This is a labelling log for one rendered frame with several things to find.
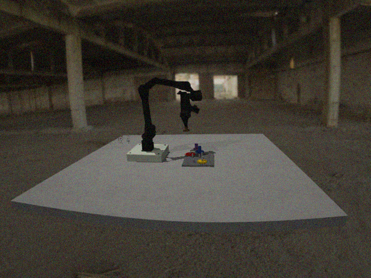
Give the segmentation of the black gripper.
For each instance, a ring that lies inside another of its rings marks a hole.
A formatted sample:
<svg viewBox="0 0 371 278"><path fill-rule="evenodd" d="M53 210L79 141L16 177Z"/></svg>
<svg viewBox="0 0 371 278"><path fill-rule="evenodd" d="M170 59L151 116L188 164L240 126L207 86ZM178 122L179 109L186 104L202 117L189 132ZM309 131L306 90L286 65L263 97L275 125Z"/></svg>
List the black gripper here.
<svg viewBox="0 0 371 278"><path fill-rule="evenodd" d="M180 105L181 105L180 117L181 117L185 127L187 127L188 118L191 116L191 112L189 111L190 102L181 102Z"/></svg>

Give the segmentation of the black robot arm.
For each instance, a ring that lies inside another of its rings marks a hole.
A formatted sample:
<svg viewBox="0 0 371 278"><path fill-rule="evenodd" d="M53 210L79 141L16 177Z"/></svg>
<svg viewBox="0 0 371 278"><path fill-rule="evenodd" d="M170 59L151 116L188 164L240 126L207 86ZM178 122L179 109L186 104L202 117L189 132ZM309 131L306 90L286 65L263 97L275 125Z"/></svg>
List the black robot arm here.
<svg viewBox="0 0 371 278"><path fill-rule="evenodd" d="M152 78L150 81L146 82L145 84L142 84L138 87L139 95L142 100L143 104L143 114L144 114L144 120L145 120L145 127L144 127L144 133L141 136L142 137L142 152L152 152L154 149L154 143L152 141L152 138L155 136L155 125L152 124L151 121L151 115L150 115L150 108L148 103L148 97L149 97L149 89L154 87L155 85L166 85L166 86L172 86L177 89L179 89L179 92L177 94L180 94L180 102L190 102L192 101L202 101L202 93L200 90L194 91L191 87L191 84L189 81L171 81L167 79L162 78ZM187 92L182 92L181 90L185 90ZM192 106L190 104L189 111L196 112L198 114L199 108L194 105Z"/></svg>

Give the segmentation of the blue gear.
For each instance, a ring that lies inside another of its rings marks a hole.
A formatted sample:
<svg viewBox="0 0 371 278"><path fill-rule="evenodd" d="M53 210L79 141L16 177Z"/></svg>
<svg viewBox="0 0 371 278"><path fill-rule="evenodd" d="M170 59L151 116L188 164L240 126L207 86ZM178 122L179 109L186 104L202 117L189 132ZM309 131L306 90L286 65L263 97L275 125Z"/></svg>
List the blue gear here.
<svg viewBox="0 0 371 278"><path fill-rule="evenodd" d="M204 153L204 151L201 150L201 146L198 146L198 150L196 150L195 152L196 152L196 153L202 153L202 152Z"/></svg>

